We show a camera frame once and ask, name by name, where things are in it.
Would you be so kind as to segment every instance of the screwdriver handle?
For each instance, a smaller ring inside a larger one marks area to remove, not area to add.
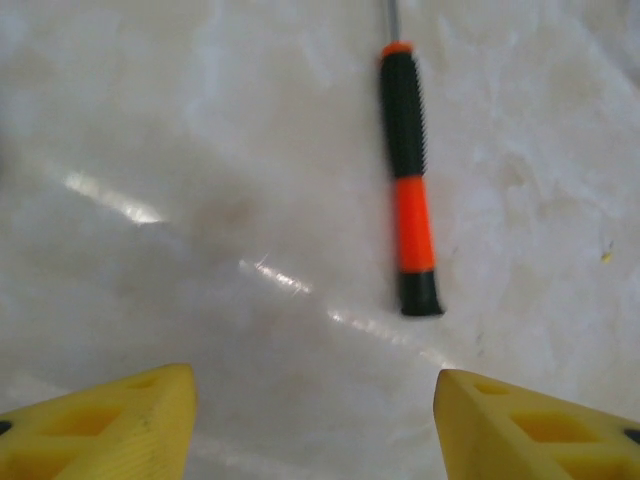
[[[423,178],[426,133],[422,98],[411,44],[393,42],[383,50],[380,87],[387,150],[395,180],[401,310],[409,317],[442,315]]]

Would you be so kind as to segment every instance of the orange screwdriver handle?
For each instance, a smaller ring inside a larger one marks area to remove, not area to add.
[[[436,286],[426,187],[426,132],[418,69],[411,44],[394,42],[382,53],[382,113],[391,172],[403,315],[442,315]]]

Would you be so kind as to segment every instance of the white marble surface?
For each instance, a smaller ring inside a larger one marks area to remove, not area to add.
[[[444,478],[443,366],[640,418],[640,2],[402,16],[429,323],[394,313],[379,1],[2,0],[0,409],[190,362],[189,480]]]

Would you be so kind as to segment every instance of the yellow plastic part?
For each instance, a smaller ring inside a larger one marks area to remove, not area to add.
[[[169,365],[0,415],[0,480],[178,480],[195,412]]]
[[[434,412],[449,480],[638,480],[640,424],[443,370]]]

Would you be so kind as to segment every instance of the orange handle band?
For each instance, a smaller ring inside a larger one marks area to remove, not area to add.
[[[421,175],[396,180],[396,227],[400,271],[433,271],[436,257],[431,239],[426,187]]]

